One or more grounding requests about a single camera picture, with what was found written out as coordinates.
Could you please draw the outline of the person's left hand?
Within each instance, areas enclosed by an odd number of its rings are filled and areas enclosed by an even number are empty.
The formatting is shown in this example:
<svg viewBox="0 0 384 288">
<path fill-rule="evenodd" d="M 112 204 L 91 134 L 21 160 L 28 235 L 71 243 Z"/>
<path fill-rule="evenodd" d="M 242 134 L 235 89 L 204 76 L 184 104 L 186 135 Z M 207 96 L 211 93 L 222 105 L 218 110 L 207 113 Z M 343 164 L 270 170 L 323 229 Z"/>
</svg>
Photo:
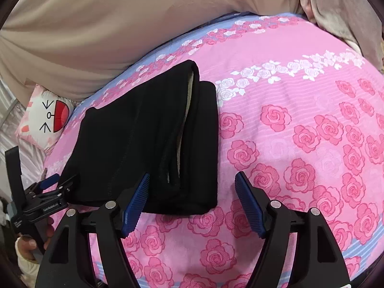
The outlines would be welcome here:
<svg viewBox="0 0 384 288">
<path fill-rule="evenodd" d="M 46 219 L 46 242 L 44 243 L 44 248 L 47 249 L 51 238 L 55 233 L 55 229 L 53 227 L 54 219 L 51 217 L 47 217 Z M 34 256 L 34 252 L 38 249 L 36 241 L 28 235 L 19 235 L 18 243 L 16 244 L 21 257 L 26 260 L 36 262 L 36 258 Z"/>
</svg>

